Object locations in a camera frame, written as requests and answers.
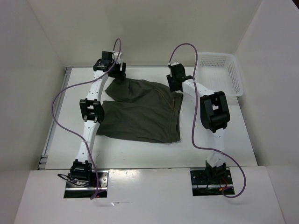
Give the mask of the dark green shorts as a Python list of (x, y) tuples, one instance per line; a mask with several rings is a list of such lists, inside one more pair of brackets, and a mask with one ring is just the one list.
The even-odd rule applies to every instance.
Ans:
[(179, 116), (183, 94), (156, 82), (117, 79), (106, 88), (104, 121), (97, 135), (150, 143), (180, 141)]

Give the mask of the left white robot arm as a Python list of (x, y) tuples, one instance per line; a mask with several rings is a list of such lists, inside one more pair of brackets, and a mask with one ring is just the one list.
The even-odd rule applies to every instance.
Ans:
[(104, 85), (108, 77), (124, 79), (126, 64), (121, 62), (119, 51), (103, 51), (101, 58), (93, 66), (93, 82), (87, 96), (80, 100), (79, 107), (84, 121), (83, 140), (79, 152), (70, 169), (70, 178), (86, 187), (95, 183), (92, 172), (92, 149), (96, 132), (104, 120), (105, 112), (100, 103)]

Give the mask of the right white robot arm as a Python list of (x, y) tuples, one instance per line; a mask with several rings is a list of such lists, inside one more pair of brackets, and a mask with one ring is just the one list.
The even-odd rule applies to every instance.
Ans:
[(199, 100), (195, 115), (200, 115), (202, 126), (207, 130), (208, 148), (212, 153), (206, 160), (205, 178), (209, 183), (216, 183), (226, 172), (224, 155), (224, 133), (230, 121), (226, 95), (206, 88), (192, 76), (187, 76), (181, 63), (169, 63), (170, 74), (167, 81), (171, 91), (181, 91)]

